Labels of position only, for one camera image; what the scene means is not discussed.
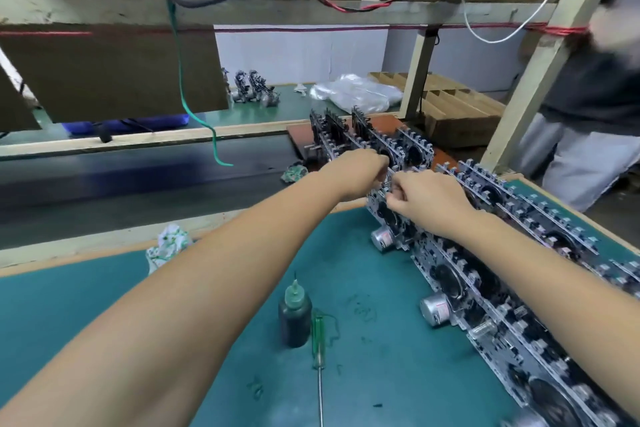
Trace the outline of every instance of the person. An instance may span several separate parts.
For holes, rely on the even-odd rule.
[[[340,201],[380,185],[387,166],[372,149],[348,151],[212,231],[69,342],[0,410],[0,426],[188,425],[304,240]],[[487,263],[640,419],[640,302],[471,207],[451,176],[398,172],[387,201]]]
[[[510,167],[532,176],[555,148],[542,187],[586,211],[640,160],[640,0],[603,0]]]

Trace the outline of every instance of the plastic bag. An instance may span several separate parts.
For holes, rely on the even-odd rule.
[[[358,75],[341,75],[336,81],[316,83],[309,95],[315,99],[330,99],[347,113],[357,108],[364,114],[386,112],[402,100],[402,92],[395,86]]]

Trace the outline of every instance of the metal frame assembly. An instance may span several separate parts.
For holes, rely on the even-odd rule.
[[[372,232],[372,242],[380,252],[397,248],[411,253],[434,291],[420,301],[422,315],[431,326],[448,323],[465,331],[521,407],[513,419],[501,422],[502,427],[636,425],[487,265],[458,244],[434,236],[387,207],[386,195],[395,172],[431,167],[433,147],[426,140],[407,130],[398,130],[393,137],[381,135],[357,111],[352,115],[353,134],[330,112],[324,117],[312,113],[311,121],[314,149],[326,160],[353,148],[354,142],[390,157],[386,182],[368,196],[367,208],[381,224]],[[547,201],[535,194],[518,194],[515,186],[473,160],[459,162],[456,167],[449,163],[436,165],[435,170],[455,177],[477,209],[499,216],[541,245],[640,300],[639,264],[620,264],[603,257],[597,238],[572,226],[571,219]]]

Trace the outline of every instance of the gray pants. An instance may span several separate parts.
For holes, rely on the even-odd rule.
[[[611,133],[580,133],[536,114],[518,145],[511,168],[525,177],[547,158],[557,144],[542,188],[580,212],[640,159],[640,137]]]

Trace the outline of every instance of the oil bottle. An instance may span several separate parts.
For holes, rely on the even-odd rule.
[[[311,334],[311,300],[305,289],[294,280],[278,304],[280,336],[290,348],[304,345]]]

